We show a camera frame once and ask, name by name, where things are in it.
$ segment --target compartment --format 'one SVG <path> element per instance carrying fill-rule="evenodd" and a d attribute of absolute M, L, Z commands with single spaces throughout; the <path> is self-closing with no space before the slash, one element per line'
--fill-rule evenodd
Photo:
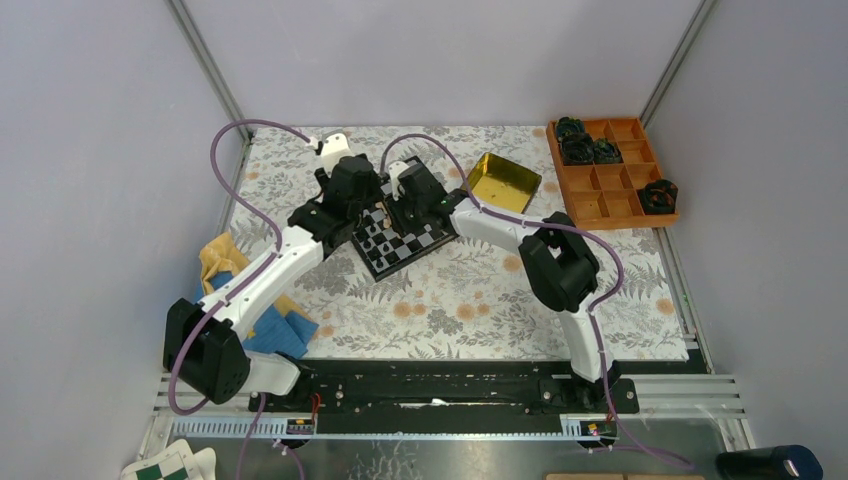
<path fill-rule="evenodd" d="M 563 166 L 563 176 L 568 189 L 572 192 L 586 192 L 591 190 L 600 190 L 601 184 L 598 181 L 597 175 L 593 166 Z"/>
<path fill-rule="evenodd" d="M 595 165 L 595 175 L 601 190 L 626 190 L 633 188 L 624 165 Z"/>
<path fill-rule="evenodd" d="M 622 218 L 644 215 L 636 190 L 610 191 L 604 192 L 603 195 L 610 217 Z"/>
<path fill-rule="evenodd" d="M 610 142 L 614 141 L 612 126 L 607 119 L 597 119 L 597 120 L 583 120 L 583 125 L 586 126 L 586 133 L 588 133 L 592 140 L 597 140 L 599 138 L 606 138 Z"/>
<path fill-rule="evenodd" d="M 656 163 L 647 140 L 625 140 L 618 142 L 624 163 Z"/>
<path fill-rule="evenodd" d="M 606 201 L 601 192 L 572 192 L 571 199 L 577 218 L 589 220 L 609 217 L 609 209 L 607 209 Z"/>
<path fill-rule="evenodd" d="M 662 178 L 660 169 L 654 164 L 627 165 L 627 174 L 630 175 L 630 183 L 633 188 L 639 190 L 645 185 Z"/>
<path fill-rule="evenodd" d="M 610 120 L 616 140 L 644 140 L 645 131 L 638 118 L 613 118 Z"/>

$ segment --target towel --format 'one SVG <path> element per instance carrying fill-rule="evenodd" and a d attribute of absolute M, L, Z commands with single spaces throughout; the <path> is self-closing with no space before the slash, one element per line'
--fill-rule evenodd
<path fill-rule="evenodd" d="M 224 233 L 200 251 L 200 263 L 198 300 L 224 286 L 250 262 L 236 248 L 233 237 Z M 254 352 L 283 352 L 301 358 L 317 329 L 318 325 L 309 320 L 299 305 L 281 295 L 259 317 L 242 345 L 245 350 Z"/>

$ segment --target blue cloth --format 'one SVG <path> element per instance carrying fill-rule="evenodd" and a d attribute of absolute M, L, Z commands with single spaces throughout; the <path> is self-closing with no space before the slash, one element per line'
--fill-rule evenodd
<path fill-rule="evenodd" d="M 221 272 L 212 277 L 209 283 L 217 290 L 232 279 L 232 273 Z M 196 295 L 197 300 L 203 298 L 203 286 L 200 284 L 197 286 Z M 309 344 L 309 340 L 317 329 L 317 324 L 310 322 L 297 312 L 291 311 L 282 316 L 276 308 L 271 306 L 253 325 L 253 332 L 256 335 L 245 339 L 242 345 L 245 350 L 254 352 L 283 352 L 294 358 L 301 358 L 306 354 L 306 345 Z"/>

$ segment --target robotic arm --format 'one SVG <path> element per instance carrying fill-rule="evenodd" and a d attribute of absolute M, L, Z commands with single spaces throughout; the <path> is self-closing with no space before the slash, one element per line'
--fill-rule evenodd
<path fill-rule="evenodd" d="M 461 189 L 448 194 L 420 162 L 396 162 L 389 166 L 392 191 L 364 155 L 355 156 L 343 135 L 319 144 L 323 168 L 315 172 L 323 199 L 307 201 L 288 219 L 282 248 L 269 247 L 261 258 L 217 291 L 193 304 L 178 300 L 168 311 L 163 364 L 169 371 L 185 338 L 213 305 L 224 303 L 189 347 L 179 377 L 213 403 L 221 404 L 239 392 L 270 392 L 286 395 L 300 376 L 295 363 L 282 355 L 245 352 L 241 342 L 259 316 L 298 277 L 350 240 L 366 208 L 382 203 L 392 226 L 401 234 L 425 223 L 438 223 L 457 234 L 485 240 L 521 256 L 533 293 L 557 312 L 572 353 L 574 373 L 595 386 L 602 377 L 597 341 L 587 307 L 597 288 L 598 261 L 586 242 L 576 234 L 531 228 L 480 212 Z M 487 208 L 498 211 L 496 207 Z M 554 213 L 546 219 L 528 220 L 573 226 L 567 215 Z M 554 256 L 552 250 L 558 250 Z M 227 295 L 253 278 L 237 295 Z M 608 364 L 612 364 L 607 351 Z"/>

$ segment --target yellow cloth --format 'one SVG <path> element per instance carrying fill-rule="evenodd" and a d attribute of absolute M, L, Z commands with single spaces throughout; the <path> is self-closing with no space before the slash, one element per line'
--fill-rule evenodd
<path fill-rule="evenodd" d="M 200 281 L 203 282 L 203 294 L 209 295 L 215 291 L 215 287 L 209 283 L 215 275 L 220 272 L 230 272 L 235 277 L 242 270 L 247 268 L 250 260 L 244 256 L 235 242 L 230 232 L 224 232 L 215 240 L 207 243 L 200 250 Z M 290 311 L 294 310 L 307 320 L 311 320 L 309 315 L 300 308 L 300 305 L 286 295 L 280 295 L 274 301 L 274 308 L 280 312 L 280 315 L 285 316 Z"/>

